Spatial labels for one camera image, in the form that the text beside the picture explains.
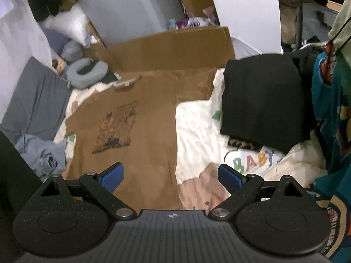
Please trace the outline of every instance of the blue gripper pad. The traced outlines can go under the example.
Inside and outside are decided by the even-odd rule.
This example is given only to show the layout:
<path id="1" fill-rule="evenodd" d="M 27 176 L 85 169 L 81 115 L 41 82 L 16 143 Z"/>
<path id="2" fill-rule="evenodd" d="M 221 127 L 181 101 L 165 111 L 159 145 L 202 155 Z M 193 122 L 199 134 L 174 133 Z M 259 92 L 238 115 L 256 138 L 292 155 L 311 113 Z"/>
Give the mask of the blue gripper pad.
<path id="1" fill-rule="evenodd" d="M 99 184 L 110 193 L 113 193 L 124 179 L 124 167 L 121 163 L 116 163 L 99 174 L 99 177 Z"/>
<path id="2" fill-rule="evenodd" d="M 244 175 L 229 167 L 227 164 L 221 164 L 218 167 L 218 181 L 233 195 L 237 190 L 243 187 L 247 179 Z"/>

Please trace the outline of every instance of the metal bolt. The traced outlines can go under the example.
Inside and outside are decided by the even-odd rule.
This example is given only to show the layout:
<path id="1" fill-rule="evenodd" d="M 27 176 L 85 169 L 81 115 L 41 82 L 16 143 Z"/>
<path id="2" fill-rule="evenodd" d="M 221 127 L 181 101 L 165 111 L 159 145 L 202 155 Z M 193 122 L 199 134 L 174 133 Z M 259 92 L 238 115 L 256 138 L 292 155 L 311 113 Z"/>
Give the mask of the metal bolt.
<path id="1" fill-rule="evenodd" d="M 130 217 L 133 214 L 133 211 L 128 208 L 122 208 L 117 210 L 116 214 L 120 217 Z"/>
<path id="2" fill-rule="evenodd" d="M 212 211 L 212 216 L 215 218 L 222 219 L 229 215 L 229 211 L 226 209 L 216 208 Z"/>

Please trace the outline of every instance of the leopard print fabric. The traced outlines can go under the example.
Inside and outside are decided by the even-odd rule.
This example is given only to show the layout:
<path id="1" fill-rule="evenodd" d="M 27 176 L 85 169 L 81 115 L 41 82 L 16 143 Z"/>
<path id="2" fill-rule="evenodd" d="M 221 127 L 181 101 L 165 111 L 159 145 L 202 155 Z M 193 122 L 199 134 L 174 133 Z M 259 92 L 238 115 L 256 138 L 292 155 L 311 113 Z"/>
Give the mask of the leopard print fabric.
<path id="1" fill-rule="evenodd" d="M 259 153 L 263 145 L 257 142 L 250 142 L 244 139 L 240 139 L 239 137 L 234 138 L 231 136 L 228 141 L 228 146 L 241 148 L 241 149 L 248 149 Z"/>

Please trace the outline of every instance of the white sheet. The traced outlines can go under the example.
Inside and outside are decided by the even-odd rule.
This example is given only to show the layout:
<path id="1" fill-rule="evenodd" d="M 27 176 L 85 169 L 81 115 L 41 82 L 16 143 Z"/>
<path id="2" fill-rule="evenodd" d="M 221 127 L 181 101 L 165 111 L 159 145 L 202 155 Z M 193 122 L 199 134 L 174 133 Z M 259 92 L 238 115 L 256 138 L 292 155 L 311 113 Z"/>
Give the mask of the white sheet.
<path id="1" fill-rule="evenodd" d="M 28 1 L 0 0 L 0 123 L 31 56 L 51 67 L 49 43 Z"/>

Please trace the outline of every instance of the white pillow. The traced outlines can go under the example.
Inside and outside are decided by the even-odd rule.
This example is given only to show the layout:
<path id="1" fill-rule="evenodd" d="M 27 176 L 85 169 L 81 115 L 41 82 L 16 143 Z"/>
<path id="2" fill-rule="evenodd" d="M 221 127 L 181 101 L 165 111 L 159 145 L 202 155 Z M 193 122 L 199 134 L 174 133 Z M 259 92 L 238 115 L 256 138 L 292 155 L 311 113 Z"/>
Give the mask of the white pillow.
<path id="1" fill-rule="evenodd" d="M 91 34 L 86 27 L 88 21 L 80 4 L 76 3 L 67 12 L 58 13 L 55 17 L 50 15 L 41 25 L 73 39 L 84 47 L 89 47 Z"/>

